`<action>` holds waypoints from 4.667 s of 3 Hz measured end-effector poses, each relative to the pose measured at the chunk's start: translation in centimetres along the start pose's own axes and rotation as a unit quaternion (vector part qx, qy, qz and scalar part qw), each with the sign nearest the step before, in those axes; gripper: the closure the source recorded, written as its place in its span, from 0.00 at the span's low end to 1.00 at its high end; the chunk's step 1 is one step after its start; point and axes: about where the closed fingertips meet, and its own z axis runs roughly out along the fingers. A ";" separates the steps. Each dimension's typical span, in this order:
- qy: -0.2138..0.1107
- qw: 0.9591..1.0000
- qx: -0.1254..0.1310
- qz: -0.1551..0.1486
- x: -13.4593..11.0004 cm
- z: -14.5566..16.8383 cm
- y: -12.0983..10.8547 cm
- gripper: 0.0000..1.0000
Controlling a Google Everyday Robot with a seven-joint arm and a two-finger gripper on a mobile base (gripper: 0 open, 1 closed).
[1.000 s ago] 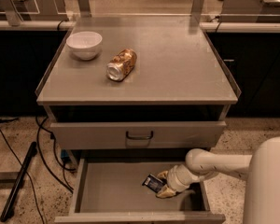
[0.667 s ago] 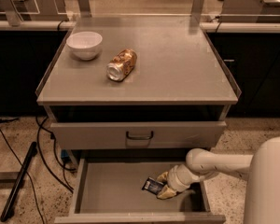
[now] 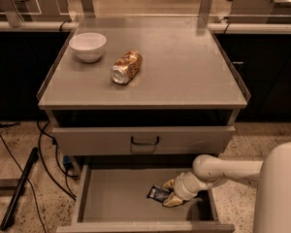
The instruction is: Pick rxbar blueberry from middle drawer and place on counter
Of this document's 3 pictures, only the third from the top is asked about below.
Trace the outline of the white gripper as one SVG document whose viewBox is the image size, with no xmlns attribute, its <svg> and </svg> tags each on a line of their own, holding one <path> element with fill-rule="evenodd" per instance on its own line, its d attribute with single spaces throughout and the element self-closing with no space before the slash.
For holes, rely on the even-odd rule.
<svg viewBox="0 0 291 233">
<path fill-rule="evenodd" d="M 183 201 L 193 199 L 199 191 L 207 190 L 206 183 L 200 181 L 192 172 L 180 173 L 175 179 L 168 180 L 163 184 L 163 188 L 174 190 L 163 202 L 163 206 L 173 208 L 179 206 Z"/>
</svg>

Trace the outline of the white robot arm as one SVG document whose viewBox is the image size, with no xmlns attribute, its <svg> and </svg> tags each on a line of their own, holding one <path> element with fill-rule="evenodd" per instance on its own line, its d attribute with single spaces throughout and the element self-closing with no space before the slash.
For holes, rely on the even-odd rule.
<svg viewBox="0 0 291 233">
<path fill-rule="evenodd" d="M 171 191 L 163 205 L 179 206 L 227 180 L 257 187 L 253 233 L 291 233 L 291 142 L 271 150 L 263 161 L 202 154 L 194 159 L 191 170 L 163 184 Z"/>
</svg>

